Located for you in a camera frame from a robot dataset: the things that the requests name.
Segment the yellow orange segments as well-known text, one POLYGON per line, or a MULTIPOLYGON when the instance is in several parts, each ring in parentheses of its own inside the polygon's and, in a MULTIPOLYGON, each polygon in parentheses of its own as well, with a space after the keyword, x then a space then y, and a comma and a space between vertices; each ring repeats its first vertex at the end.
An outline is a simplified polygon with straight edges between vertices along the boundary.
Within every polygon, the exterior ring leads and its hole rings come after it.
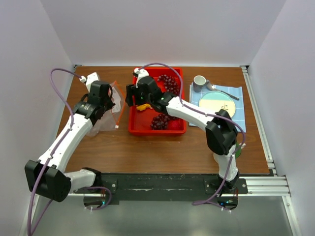
POLYGON ((143 105, 139 105, 136 107, 136 110, 142 112, 145 111, 146 109, 152 109, 150 104, 143 104, 143 105))

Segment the clear zip top bag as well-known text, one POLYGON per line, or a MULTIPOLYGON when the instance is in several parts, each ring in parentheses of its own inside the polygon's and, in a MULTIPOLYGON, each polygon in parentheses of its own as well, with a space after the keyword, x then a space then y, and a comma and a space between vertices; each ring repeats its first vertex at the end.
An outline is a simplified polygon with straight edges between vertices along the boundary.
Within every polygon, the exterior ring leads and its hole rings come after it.
POLYGON ((93 128, 87 133, 87 136, 95 136, 102 131, 114 131, 119 128, 119 123, 122 118, 122 114, 125 109, 125 94, 122 91, 117 81, 111 84, 113 90, 112 102, 115 104, 114 107, 106 111, 104 115, 98 120, 93 128))

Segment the dark purple grape bunch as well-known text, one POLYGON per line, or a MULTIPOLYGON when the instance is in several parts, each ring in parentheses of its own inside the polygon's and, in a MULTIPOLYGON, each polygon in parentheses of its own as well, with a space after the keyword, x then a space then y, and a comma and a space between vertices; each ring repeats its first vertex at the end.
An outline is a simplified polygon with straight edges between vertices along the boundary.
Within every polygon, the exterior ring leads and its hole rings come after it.
POLYGON ((167 130, 168 123, 171 121, 171 117, 165 114, 159 114, 153 117, 151 121, 152 130, 167 130))

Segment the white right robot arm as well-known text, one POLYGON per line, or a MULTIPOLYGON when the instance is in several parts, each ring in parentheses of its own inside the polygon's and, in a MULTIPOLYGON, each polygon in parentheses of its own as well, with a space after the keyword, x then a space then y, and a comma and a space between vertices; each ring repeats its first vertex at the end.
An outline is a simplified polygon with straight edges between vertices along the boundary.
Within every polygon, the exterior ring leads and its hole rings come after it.
POLYGON ((227 111, 203 111, 171 92, 163 92, 151 76, 126 86, 126 103, 130 107, 149 104, 156 112, 191 122, 205 131, 208 148, 219 165, 221 191, 231 193, 237 187, 239 171, 235 154, 240 147, 236 124, 227 111))

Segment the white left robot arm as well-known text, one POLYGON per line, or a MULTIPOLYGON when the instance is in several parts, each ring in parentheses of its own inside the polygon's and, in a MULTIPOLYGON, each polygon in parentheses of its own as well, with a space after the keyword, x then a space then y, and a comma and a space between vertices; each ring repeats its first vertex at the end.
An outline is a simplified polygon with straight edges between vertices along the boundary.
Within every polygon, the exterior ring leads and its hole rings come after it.
POLYGON ((108 82, 94 81, 89 93, 82 96, 74 106, 69 120, 53 142, 37 161, 29 160, 25 173, 32 195, 40 195, 56 202, 62 202, 69 193, 86 188, 91 193, 102 187, 101 174, 91 168, 66 173, 70 157, 84 136, 114 107, 113 90, 108 82))

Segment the red plastic tray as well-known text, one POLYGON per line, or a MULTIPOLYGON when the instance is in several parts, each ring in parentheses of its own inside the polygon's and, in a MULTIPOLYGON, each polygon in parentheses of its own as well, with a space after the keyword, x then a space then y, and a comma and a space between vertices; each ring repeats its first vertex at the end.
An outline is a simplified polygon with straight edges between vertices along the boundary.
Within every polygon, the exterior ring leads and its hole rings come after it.
MULTIPOLYGON (((180 84, 183 80, 180 80, 178 76, 183 77, 183 70, 180 67, 173 67, 169 69, 167 67, 157 67, 150 66, 145 67, 145 70, 148 71, 149 75, 157 80, 158 76, 162 74, 167 74, 172 77, 175 77, 177 82, 180 84)), ((128 118, 128 130, 132 135, 135 136, 179 136, 186 133, 187 122, 185 120, 179 119, 181 122, 180 130, 152 130, 151 121, 153 117, 159 115, 154 109, 146 109, 145 111, 138 111, 136 107, 133 106, 129 109, 129 118, 128 118)))

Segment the red pomegranate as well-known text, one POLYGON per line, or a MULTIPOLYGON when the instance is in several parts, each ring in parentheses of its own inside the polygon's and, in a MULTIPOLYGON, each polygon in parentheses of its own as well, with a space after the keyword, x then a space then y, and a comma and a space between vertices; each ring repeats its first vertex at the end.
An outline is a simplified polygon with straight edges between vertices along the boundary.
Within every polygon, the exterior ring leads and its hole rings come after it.
POLYGON ((169 125, 168 128, 170 130, 180 130, 181 129, 181 122, 179 119, 174 119, 172 120, 169 125))

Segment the white grey mug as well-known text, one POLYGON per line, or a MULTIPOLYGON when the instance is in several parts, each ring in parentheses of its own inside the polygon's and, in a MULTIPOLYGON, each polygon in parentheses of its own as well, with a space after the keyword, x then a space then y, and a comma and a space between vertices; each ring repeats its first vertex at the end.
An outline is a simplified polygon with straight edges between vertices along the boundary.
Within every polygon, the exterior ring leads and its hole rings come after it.
POLYGON ((201 92, 202 89, 209 83, 204 76, 196 75, 193 79, 193 91, 194 92, 201 92))

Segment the metal spoon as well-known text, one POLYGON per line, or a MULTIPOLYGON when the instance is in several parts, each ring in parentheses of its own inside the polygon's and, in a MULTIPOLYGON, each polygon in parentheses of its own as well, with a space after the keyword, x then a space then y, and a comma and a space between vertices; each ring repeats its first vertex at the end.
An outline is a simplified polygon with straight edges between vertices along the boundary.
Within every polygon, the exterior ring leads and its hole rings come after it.
POLYGON ((227 93, 227 92, 225 92, 225 91, 223 91, 223 90, 217 89, 217 88, 216 88, 214 85, 212 85, 211 83, 208 83, 208 84, 206 85, 206 87, 208 88, 208 90, 222 92, 222 93, 228 95, 230 98, 239 101, 239 98, 238 98, 238 97, 236 97, 236 96, 234 96, 234 95, 232 95, 232 94, 229 94, 229 93, 227 93))

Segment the round blue yellow plate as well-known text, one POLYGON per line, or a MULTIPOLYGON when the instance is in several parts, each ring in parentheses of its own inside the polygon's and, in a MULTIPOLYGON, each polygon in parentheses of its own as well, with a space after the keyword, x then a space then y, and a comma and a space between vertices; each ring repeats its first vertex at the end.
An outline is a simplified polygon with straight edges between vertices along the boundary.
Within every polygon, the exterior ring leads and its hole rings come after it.
POLYGON ((223 109, 232 118, 236 113, 236 105, 232 98, 220 91, 210 91, 201 96, 199 107, 218 112, 223 109))

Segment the blue checked cloth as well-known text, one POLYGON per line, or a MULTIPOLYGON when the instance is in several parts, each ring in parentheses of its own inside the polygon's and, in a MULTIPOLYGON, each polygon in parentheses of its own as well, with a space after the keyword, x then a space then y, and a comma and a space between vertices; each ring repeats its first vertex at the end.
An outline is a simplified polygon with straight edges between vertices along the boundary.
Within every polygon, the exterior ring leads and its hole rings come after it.
POLYGON ((189 102, 198 107, 218 112, 220 109, 228 111, 230 117, 246 133, 245 106, 242 87, 226 87, 215 85, 220 91, 210 91, 203 88, 201 92, 193 90, 190 85, 189 102))

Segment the green inside mug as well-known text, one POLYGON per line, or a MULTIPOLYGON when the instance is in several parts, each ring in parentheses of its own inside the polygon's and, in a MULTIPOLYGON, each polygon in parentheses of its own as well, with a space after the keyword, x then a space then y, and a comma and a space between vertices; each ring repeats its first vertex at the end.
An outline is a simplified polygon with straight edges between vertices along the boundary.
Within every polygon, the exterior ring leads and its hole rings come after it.
POLYGON ((236 143, 236 152, 235 152, 235 158, 239 158, 241 153, 242 153, 242 149, 246 146, 246 143, 240 144, 240 143, 236 143))

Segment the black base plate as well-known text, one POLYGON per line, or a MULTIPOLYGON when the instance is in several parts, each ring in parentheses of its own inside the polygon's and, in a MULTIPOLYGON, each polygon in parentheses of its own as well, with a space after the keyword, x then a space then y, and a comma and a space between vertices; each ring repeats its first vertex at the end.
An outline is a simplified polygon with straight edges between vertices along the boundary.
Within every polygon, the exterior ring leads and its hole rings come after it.
POLYGON ((85 187, 81 193, 98 194, 103 203, 121 201, 185 201, 210 199, 222 207, 235 208, 238 195, 247 194, 244 178, 228 182, 216 174, 118 174, 99 176, 100 189, 85 187))

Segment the aluminium frame rail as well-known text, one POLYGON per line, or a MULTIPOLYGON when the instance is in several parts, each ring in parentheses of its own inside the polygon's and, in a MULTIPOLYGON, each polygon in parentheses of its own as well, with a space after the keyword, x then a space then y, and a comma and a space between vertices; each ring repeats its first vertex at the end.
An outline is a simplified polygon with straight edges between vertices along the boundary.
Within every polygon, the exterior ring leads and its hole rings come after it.
POLYGON ((252 89, 251 80, 248 72, 248 66, 241 66, 244 80, 246 82, 249 98, 251 101, 255 121, 259 131, 262 147, 264 150, 265 158, 267 161, 268 169, 273 174, 272 176, 262 177, 246 177, 248 181, 249 196, 255 197, 281 197, 284 206, 283 216, 286 216, 290 225, 290 229, 294 236, 302 234, 298 218, 295 214, 294 207, 291 199, 291 191, 285 176, 278 176, 275 162, 273 160, 269 144, 266 138, 264 126, 260 117, 259 109, 252 89))

